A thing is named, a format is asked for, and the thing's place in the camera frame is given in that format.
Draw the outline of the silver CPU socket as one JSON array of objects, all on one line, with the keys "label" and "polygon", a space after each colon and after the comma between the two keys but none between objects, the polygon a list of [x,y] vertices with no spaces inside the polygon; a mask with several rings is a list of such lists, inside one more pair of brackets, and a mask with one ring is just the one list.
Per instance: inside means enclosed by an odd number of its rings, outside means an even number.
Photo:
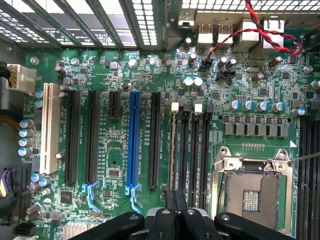
[{"label": "silver CPU socket", "polygon": [[210,217],[228,212],[293,236],[293,173],[284,148],[265,157],[221,146],[212,164]]}]

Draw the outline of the long black expansion slot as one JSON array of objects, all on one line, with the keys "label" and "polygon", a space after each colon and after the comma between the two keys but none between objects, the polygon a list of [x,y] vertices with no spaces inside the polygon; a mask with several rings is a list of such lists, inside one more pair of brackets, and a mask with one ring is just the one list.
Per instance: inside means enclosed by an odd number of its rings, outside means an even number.
[{"label": "long black expansion slot", "polygon": [[78,142],[80,129],[80,92],[71,90],[66,105],[66,146],[64,158],[64,181],[73,184],[77,181]]},{"label": "long black expansion slot", "polygon": [[87,131],[85,152],[85,177],[82,190],[87,194],[87,204],[95,213],[100,210],[94,205],[95,190],[99,187],[97,180],[99,129],[100,129],[100,93],[95,90],[87,96]]},{"label": "long black expansion slot", "polygon": [[150,108],[150,145],[149,145],[149,178],[148,186],[154,189],[158,185],[160,135],[161,135],[161,93],[151,94]]}]

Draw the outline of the silver finned heat sink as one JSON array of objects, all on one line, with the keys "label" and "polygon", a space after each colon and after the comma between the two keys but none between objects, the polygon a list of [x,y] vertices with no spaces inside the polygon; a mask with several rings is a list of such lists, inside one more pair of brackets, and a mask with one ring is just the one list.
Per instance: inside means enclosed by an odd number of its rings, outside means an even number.
[{"label": "silver finned heat sink", "polygon": [[63,240],[69,240],[99,225],[100,222],[93,221],[68,221],[63,227]]}]

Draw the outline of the green motherboard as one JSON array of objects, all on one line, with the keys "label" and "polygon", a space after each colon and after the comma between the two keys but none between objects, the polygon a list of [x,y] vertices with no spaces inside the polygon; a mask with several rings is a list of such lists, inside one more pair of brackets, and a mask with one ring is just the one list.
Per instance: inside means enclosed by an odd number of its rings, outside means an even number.
[{"label": "green motherboard", "polygon": [[[24,100],[24,116],[32,118],[32,136],[20,143],[32,162],[32,212],[38,240],[63,240],[63,227],[72,222],[104,223],[131,212],[125,195],[130,93],[139,92],[140,124],[138,149],[139,190],[137,204],[146,215],[165,205],[169,191],[171,104],[179,103],[176,126],[174,191],[179,190],[181,119],[183,105],[190,105],[184,197],[188,206],[192,116],[194,105],[202,104],[198,140],[196,203],[199,208],[203,117],[213,105],[210,122],[205,211],[211,212],[212,165],[222,146],[233,155],[272,158],[280,148],[289,160],[299,156],[300,121],[309,125],[309,154],[314,122],[320,122],[320,51],[299,55],[277,53],[270,58],[251,58],[244,52],[221,49],[211,57],[210,69],[201,68],[207,53],[194,47],[167,52],[31,50],[26,65],[36,71],[34,97]],[[60,98],[59,145],[55,154],[57,171],[40,173],[43,89],[58,85]],[[80,93],[77,179],[65,182],[66,122],[68,93]],[[97,160],[98,188],[89,208],[85,182],[88,92],[100,93]],[[109,117],[109,93],[120,92],[120,117]],[[161,94],[158,183],[149,187],[149,154],[152,93]],[[298,233],[299,161],[293,167],[292,236]]]}]

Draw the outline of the blue expansion slot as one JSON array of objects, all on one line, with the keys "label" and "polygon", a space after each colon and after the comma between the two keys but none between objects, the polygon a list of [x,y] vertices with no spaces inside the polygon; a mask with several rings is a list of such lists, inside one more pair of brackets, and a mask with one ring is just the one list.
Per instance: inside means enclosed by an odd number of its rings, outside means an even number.
[{"label": "blue expansion slot", "polygon": [[138,214],[141,210],[138,203],[137,192],[140,189],[138,183],[139,137],[140,137],[141,93],[133,91],[129,96],[129,123],[127,141],[127,168],[125,195],[130,197],[131,208]]}]

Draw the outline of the short black expansion slot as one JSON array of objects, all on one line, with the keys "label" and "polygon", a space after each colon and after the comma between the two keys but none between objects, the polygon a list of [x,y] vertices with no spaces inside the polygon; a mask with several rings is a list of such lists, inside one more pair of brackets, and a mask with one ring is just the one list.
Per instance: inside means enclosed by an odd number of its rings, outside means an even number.
[{"label": "short black expansion slot", "polygon": [[119,119],[121,111],[121,94],[118,91],[109,92],[108,115],[111,119]]}]

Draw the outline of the thin metal locking lever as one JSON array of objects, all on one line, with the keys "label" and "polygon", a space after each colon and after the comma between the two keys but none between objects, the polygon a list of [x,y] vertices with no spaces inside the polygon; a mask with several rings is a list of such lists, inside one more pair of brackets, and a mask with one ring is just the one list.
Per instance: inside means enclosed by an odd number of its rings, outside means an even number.
[{"label": "thin metal locking lever", "polygon": [[301,157],[294,158],[294,159],[290,159],[287,163],[288,164],[292,164],[292,163],[296,163],[296,162],[299,162],[299,161],[315,158],[315,157],[318,157],[318,156],[320,156],[320,152],[312,153],[312,154],[301,156]]}]

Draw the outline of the white expansion slot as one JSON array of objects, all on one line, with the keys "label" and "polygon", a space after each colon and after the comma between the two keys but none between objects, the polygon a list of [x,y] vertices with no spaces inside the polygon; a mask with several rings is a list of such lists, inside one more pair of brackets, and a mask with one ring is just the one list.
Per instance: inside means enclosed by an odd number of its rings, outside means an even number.
[{"label": "white expansion slot", "polygon": [[60,131],[61,99],[58,97],[59,92],[57,84],[43,84],[39,172],[46,175],[58,170],[56,153],[59,151]]}]

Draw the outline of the black main power connector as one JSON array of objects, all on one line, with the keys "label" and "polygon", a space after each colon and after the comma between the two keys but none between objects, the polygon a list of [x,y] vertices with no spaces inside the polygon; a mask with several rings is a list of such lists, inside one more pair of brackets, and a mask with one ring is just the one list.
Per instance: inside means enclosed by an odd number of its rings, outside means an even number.
[{"label": "black main power connector", "polygon": [[21,164],[5,167],[0,174],[0,199],[17,199],[28,195],[29,179],[26,166]]}]

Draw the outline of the silver rear port block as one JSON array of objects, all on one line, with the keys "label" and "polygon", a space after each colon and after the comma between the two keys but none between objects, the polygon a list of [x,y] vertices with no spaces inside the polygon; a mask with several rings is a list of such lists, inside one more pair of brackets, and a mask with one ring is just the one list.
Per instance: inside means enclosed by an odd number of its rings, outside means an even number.
[{"label": "silver rear port block", "polygon": [[197,28],[197,45],[210,48],[214,42],[215,26],[213,24],[199,24]]},{"label": "silver rear port block", "polygon": [[232,24],[219,24],[217,26],[217,42],[221,44],[221,47],[228,48],[233,44],[233,38],[228,38],[224,43],[225,40],[229,35],[234,32]]},{"label": "silver rear port block", "polygon": [[[240,30],[256,29],[256,25],[248,19],[242,21]],[[241,47],[252,47],[259,41],[259,33],[255,31],[244,31],[237,37],[237,45]]]},{"label": "silver rear port block", "polygon": [[[277,16],[264,18],[260,23],[262,24],[263,29],[266,31],[276,31],[279,33],[283,33],[285,30],[285,21],[278,18]],[[274,43],[279,44],[281,47],[284,46],[284,38],[282,36],[271,33],[268,33],[267,35]]]}]

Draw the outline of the white power connector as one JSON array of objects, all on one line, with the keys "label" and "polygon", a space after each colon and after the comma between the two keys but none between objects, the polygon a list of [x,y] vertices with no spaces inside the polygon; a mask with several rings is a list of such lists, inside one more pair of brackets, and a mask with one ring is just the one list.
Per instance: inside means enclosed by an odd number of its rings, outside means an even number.
[{"label": "white power connector", "polygon": [[10,71],[6,89],[29,94],[35,94],[36,71],[20,64],[9,64],[6,67]]}]

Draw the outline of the grey metal PC case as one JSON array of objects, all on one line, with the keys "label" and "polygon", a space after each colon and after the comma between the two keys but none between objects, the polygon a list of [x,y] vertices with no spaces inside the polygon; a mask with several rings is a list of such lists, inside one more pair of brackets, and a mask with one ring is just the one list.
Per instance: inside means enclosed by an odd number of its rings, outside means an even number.
[{"label": "grey metal PC case", "polygon": [[307,52],[320,52],[320,0],[0,0],[0,54],[20,49],[166,51],[198,25],[263,28],[284,20]]}]

